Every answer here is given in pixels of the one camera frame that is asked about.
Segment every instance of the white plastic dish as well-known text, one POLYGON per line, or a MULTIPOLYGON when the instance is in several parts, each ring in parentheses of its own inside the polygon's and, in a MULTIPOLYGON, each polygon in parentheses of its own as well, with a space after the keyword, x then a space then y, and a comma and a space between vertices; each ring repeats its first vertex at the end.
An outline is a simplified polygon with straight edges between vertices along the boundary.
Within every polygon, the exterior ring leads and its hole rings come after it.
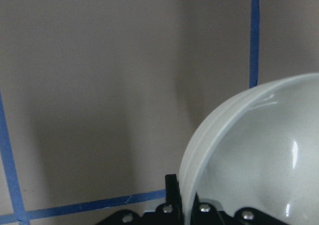
POLYGON ((229 215, 254 207, 291 225, 319 221, 319 74, 244 91, 192 136, 179 170, 185 224, 197 192, 229 215))

